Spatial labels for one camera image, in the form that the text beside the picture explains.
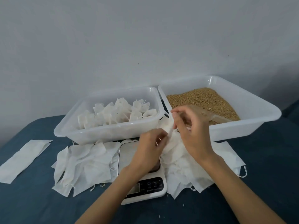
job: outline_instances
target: scale platform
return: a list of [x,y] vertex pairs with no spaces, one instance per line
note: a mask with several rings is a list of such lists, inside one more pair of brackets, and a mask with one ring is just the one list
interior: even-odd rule
[[[130,164],[138,144],[139,141],[135,141],[121,145],[118,157],[118,174],[124,167]],[[164,196],[166,191],[167,183],[164,169],[159,160],[154,168],[134,185],[121,204],[124,205]]]

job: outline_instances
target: white plastic tray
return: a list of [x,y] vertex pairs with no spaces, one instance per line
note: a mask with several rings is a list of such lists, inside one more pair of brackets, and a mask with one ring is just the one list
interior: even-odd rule
[[[124,97],[131,105],[136,99],[144,99],[146,102],[150,102],[150,108],[157,109],[157,116],[137,121],[79,130],[77,120],[79,114],[86,109],[93,113],[93,107],[96,103],[104,103],[104,105],[107,105],[122,97]],[[158,90],[155,87],[144,86],[132,89],[102,91],[93,93],[79,100],[54,129],[54,134],[57,137],[68,137],[78,144],[94,143],[97,140],[108,142],[134,138],[139,137],[142,133],[148,130],[156,128],[159,119],[163,117],[164,112]]]
[[277,120],[281,111],[275,105],[230,83],[218,76],[197,76],[158,86],[159,93],[168,111],[172,108],[167,95],[181,94],[190,90],[208,87],[215,90],[237,112],[240,121],[210,126],[212,141],[242,137],[251,134],[264,122]]

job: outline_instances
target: scattered grain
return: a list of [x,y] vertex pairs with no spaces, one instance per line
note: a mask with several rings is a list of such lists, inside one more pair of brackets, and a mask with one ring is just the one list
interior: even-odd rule
[[183,94],[168,95],[167,99],[172,108],[181,105],[196,105],[232,121],[240,120],[235,110],[215,90],[201,88]]

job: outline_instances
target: left hand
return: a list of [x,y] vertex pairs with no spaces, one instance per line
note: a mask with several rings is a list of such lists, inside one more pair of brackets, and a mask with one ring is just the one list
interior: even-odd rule
[[142,178],[158,162],[167,141],[167,132],[161,128],[143,133],[140,135],[138,148],[128,167]]

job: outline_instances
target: table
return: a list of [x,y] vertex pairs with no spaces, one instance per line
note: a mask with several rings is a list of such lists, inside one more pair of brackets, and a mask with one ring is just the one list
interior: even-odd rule
[[[11,184],[0,183],[0,223],[74,223],[109,186],[96,185],[73,197],[58,194],[54,185],[57,153],[72,141],[58,138],[54,128],[64,116],[38,119],[0,149],[0,165],[31,139],[53,140]],[[246,137],[227,140],[246,163],[242,180],[287,223],[299,223],[299,126],[286,118],[263,124]],[[121,205],[112,223],[238,223],[216,185],[202,193],[184,189]]]

